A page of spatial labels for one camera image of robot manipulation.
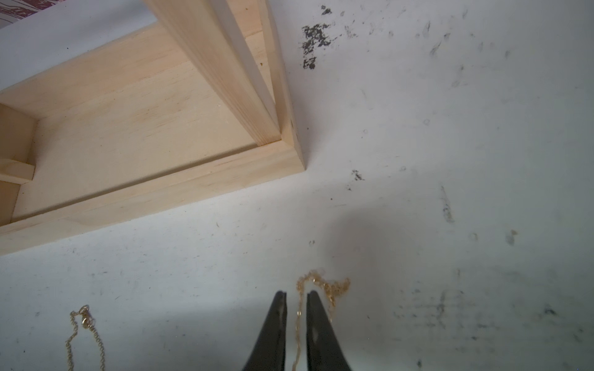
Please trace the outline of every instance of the pliers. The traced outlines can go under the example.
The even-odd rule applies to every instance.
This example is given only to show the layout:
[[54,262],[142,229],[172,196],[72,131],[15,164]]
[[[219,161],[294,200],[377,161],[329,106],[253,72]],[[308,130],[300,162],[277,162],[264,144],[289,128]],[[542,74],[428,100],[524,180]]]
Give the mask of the pliers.
[[[307,294],[306,309],[307,369],[350,371],[317,292]],[[284,371],[286,330],[287,294],[278,291],[244,371]]]

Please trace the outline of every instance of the wood grain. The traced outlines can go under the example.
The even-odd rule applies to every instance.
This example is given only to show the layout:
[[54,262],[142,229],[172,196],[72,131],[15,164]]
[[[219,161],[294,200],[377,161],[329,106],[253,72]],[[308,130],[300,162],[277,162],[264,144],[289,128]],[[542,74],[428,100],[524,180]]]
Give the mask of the wood grain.
[[258,0],[258,8],[260,10],[267,62],[270,68],[281,136],[285,142],[295,148],[301,162],[305,166],[301,145],[299,144],[299,136],[295,128],[295,112],[293,111],[293,103],[285,71],[285,62],[283,61],[283,54],[280,49],[276,23],[274,22],[268,0]]
[[25,184],[33,180],[35,167],[24,162],[0,158],[0,180],[14,184]]
[[255,146],[186,61],[40,120],[13,220]]
[[0,227],[0,255],[303,171],[284,141],[256,147]]
[[241,31],[220,0],[144,0],[258,145],[280,139],[276,110]]
[[[255,0],[229,5],[244,37],[262,31]],[[0,103],[41,119],[186,61],[177,42],[155,23],[0,91]]]

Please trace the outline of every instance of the gold chain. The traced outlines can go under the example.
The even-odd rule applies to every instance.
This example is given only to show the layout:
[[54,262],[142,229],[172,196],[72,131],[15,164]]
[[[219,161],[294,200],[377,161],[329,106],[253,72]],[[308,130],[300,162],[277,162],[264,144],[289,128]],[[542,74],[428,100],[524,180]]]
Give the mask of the gold chain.
[[66,352],[68,353],[68,371],[74,371],[74,361],[72,360],[72,339],[78,334],[78,324],[76,323],[75,317],[80,315],[83,320],[81,324],[83,328],[88,329],[93,334],[97,345],[99,346],[99,352],[101,353],[101,366],[99,367],[101,371],[105,371],[105,349],[103,348],[103,341],[99,337],[97,333],[97,329],[95,328],[95,320],[91,316],[91,312],[89,312],[89,306],[83,306],[78,312],[72,311],[70,312],[70,323],[72,323],[72,327],[74,328],[74,332],[68,340],[66,340]]
[[297,369],[299,363],[299,356],[301,355],[301,337],[299,336],[299,329],[301,327],[301,312],[303,310],[303,296],[305,294],[305,283],[311,280],[314,285],[324,290],[324,294],[330,302],[328,312],[330,314],[330,322],[332,322],[332,314],[336,309],[336,298],[343,296],[350,286],[350,279],[346,278],[342,282],[328,282],[316,271],[309,271],[308,274],[302,276],[297,280],[297,292],[299,293],[299,308],[297,310],[297,320],[295,321],[295,340],[297,341],[297,356],[293,362],[293,371]]

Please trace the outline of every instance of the wooden frame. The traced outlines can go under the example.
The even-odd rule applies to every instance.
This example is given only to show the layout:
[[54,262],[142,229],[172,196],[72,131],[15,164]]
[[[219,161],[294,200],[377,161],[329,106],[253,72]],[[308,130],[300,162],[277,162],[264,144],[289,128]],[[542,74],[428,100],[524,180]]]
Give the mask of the wooden frame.
[[304,170],[267,0],[145,3],[157,24],[0,91],[0,254]]

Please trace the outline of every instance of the wooden divider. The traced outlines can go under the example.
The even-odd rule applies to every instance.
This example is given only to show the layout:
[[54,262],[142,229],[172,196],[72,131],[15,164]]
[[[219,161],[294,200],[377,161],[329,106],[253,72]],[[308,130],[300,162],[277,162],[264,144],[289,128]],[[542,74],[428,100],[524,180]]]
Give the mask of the wooden divider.
[[[26,163],[36,124],[37,120],[0,104],[0,160]],[[10,223],[20,187],[0,180],[0,226]]]
[[258,145],[280,139],[272,96],[221,0],[144,0]]

